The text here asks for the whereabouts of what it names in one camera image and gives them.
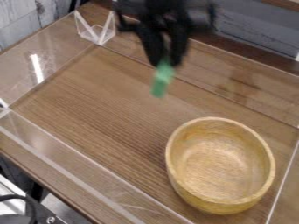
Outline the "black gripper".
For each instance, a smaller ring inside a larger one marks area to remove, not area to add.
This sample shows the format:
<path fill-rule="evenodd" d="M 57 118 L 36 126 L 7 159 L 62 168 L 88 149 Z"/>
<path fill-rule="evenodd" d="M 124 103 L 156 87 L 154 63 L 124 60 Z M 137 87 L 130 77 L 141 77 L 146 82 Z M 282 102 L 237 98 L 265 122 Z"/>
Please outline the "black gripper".
<path fill-rule="evenodd" d="M 210 32 L 214 27 L 216 5 L 210 0 L 112 0 L 112 10 L 117 29 L 121 32 L 136 31 L 153 67 L 164 58 L 160 32 L 169 29 L 170 64 L 177 67 L 188 48 L 188 32 Z M 148 27 L 136 29 L 138 25 L 148 25 L 153 30 Z"/>

